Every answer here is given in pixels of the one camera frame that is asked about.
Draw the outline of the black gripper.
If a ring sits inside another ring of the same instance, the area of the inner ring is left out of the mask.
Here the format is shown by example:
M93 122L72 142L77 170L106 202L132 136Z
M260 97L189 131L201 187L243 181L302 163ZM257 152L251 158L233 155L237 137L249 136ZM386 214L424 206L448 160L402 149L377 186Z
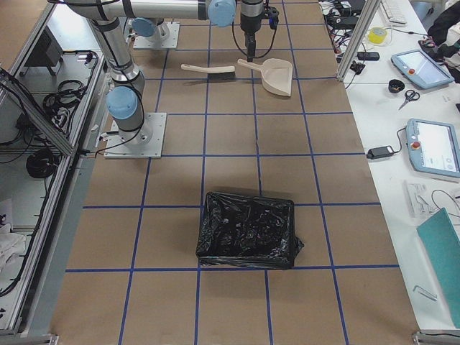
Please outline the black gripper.
M256 53L256 35L254 32L244 32L245 48L247 50L247 62L254 60L254 54Z

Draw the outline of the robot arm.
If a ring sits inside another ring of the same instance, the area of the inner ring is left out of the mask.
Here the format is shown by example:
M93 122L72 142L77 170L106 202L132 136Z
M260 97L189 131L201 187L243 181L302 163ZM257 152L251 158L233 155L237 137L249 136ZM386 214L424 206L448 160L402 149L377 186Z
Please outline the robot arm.
M217 27L234 23L236 1L65 1L73 12L87 19L108 60L115 88L107 98L122 143L145 142L152 130L145 124L142 92L144 76L134 62L119 19L208 20Z
M134 18L132 29L150 42L163 42L170 36L170 29L163 18Z

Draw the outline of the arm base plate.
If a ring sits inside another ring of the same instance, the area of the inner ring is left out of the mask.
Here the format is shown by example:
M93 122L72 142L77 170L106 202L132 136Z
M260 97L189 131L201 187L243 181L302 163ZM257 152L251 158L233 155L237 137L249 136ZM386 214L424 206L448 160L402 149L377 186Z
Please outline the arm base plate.
M162 22L156 25L150 20L138 18L132 27L136 33L133 44L135 50L170 50L178 46L179 22Z
M146 113L143 127L140 132L131 133L119 131L117 123L113 120L111 131L116 132L108 137L107 146L103 152L108 159L139 159L154 158L162 156L165 127L167 121L166 113Z

